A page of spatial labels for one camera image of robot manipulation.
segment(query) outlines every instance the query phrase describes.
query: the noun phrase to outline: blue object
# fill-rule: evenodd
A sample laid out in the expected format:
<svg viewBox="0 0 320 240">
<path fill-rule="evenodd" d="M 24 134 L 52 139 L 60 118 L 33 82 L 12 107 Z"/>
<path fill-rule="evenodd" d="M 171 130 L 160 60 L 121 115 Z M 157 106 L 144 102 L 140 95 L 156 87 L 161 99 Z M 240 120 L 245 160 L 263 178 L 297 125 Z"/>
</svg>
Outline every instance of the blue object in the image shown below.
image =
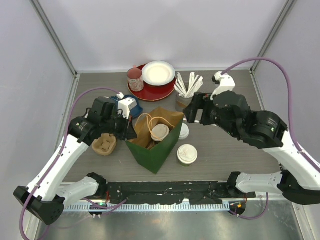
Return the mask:
<svg viewBox="0 0 320 240">
<path fill-rule="evenodd" d="M 118 103 L 120 100 L 122 100 L 122 99 L 119 99 L 117 96 L 112 96 L 110 98 L 112 100 L 114 100 L 116 103 Z M 123 99 L 126 99 L 126 98 L 131 98 L 133 100 L 133 102 L 136 103 L 136 104 L 133 103 L 129 106 L 130 114 L 132 115 L 132 117 L 134 119 L 139 117 L 142 114 L 142 112 L 144 111 L 144 109 L 139 104 L 139 99 L 134 95 L 124 95 Z"/>
</svg>

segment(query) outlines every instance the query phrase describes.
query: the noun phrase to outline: cup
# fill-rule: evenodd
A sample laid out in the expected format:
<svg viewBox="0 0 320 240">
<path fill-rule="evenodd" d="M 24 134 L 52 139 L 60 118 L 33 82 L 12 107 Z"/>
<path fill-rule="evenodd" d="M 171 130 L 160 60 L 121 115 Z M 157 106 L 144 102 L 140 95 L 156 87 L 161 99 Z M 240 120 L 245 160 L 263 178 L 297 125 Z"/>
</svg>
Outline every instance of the cup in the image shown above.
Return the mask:
<svg viewBox="0 0 320 240">
<path fill-rule="evenodd" d="M 185 144 L 179 147 L 177 157 L 181 166 L 189 167 L 197 160 L 198 151 L 194 146 Z"/>
<path fill-rule="evenodd" d="M 189 127 L 187 124 L 182 123 L 179 140 L 185 140 L 189 136 Z"/>
<path fill-rule="evenodd" d="M 186 91 L 188 91 L 188 86 L 189 84 L 188 83 L 184 83 L 185 85 L 185 88 L 186 88 Z M 179 96 L 179 93 L 176 92 L 176 95 L 175 95 L 175 110 L 177 112 L 183 112 L 183 110 L 189 106 L 189 104 L 191 103 L 192 99 L 194 97 L 189 97 L 189 98 L 185 98 L 185 97 L 182 97 L 182 96 Z"/>
<path fill-rule="evenodd" d="M 169 135 L 170 129 L 167 125 L 158 124 L 152 129 L 151 138 L 155 142 L 162 142 Z"/>
<path fill-rule="evenodd" d="M 134 92 L 139 92 L 144 89 L 144 80 L 142 78 L 142 71 L 139 68 L 131 68 L 127 72 L 129 87 Z"/>
</svg>

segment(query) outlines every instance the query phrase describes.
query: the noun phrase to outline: white plate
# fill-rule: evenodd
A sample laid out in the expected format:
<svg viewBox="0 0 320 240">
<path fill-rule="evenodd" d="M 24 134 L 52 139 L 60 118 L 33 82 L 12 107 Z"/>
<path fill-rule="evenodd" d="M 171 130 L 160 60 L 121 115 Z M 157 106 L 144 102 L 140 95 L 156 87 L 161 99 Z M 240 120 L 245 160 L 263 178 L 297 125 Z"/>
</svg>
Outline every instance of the white plate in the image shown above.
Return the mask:
<svg viewBox="0 0 320 240">
<path fill-rule="evenodd" d="M 176 71 L 165 61 L 152 61 L 142 69 L 143 80 L 153 86 L 166 85 L 175 78 Z"/>
</svg>

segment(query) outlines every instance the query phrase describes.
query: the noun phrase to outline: paper bag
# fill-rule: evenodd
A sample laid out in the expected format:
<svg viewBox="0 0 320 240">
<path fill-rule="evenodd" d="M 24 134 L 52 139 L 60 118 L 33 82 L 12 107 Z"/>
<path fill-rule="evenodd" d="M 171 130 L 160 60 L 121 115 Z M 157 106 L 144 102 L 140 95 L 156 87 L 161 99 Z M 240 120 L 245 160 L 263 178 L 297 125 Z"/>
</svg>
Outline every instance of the paper bag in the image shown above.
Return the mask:
<svg viewBox="0 0 320 240">
<path fill-rule="evenodd" d="M 127 141 L 126 145 L 141 166 L 157 174 L 179 140 L 184 114 L 177 111 L 168 111 L 162 107 L 157 107 L 149 114 L 152 118 L 162 117 L 174 126 L 168 125 L 166 121 L 159 118 L 152 121 L 151 130 L 158 124 L 165 124 L 170 129 L 169 135 L 163 141 L 154 144 L 148 128 L 150 118 L 145 116 L 134 128 L 137 138 Z"/>
</svg>

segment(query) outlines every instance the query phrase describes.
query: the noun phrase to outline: disposable coffee cup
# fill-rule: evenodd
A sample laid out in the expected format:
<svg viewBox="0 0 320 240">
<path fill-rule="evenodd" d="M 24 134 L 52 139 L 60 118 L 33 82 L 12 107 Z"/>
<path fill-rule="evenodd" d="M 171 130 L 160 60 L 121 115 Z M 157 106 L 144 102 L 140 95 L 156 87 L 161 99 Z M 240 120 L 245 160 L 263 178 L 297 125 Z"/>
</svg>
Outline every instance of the disposable coffee cup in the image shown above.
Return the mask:
<svg viewBox="0 0 320 240">
<path fill-rule="evenodd" d="M 181 166 L 189 167 L 197 160 L 198 151 L 194 146 L 190 144 L 185 144 L 179 147 L 177 157 Z"/>
<path fill-rule="evenodd" d="M 186 87 L 186 90 L 188 91 L 188 86 L 189 84 L 188 83 L 184 83 L 185 87 Z M 183 112 L 183 110 L 189 106 L 189 104 L 191 103 L 192 99 L 194 97 L 188 97 L 188 98 L 185 98 L 185 97 L 182 97 L 182 96 L 179 96 L 179 93 L 176 92 L 176 95 L 175 95 L 175 110 L 177 112 Z"/>
<path fill-rule="evenodd" d="M 189 127 L 187 124 L 182 123 L 179 140 L 185 140 L 189 136 Z"/>
<path fill-rule="evenodd" d="M 155 142 L 162 142 L 169 135 L 170 129 L 165 124 L 158 124 L 152 129 L 151 138 Z"/>
</svg>

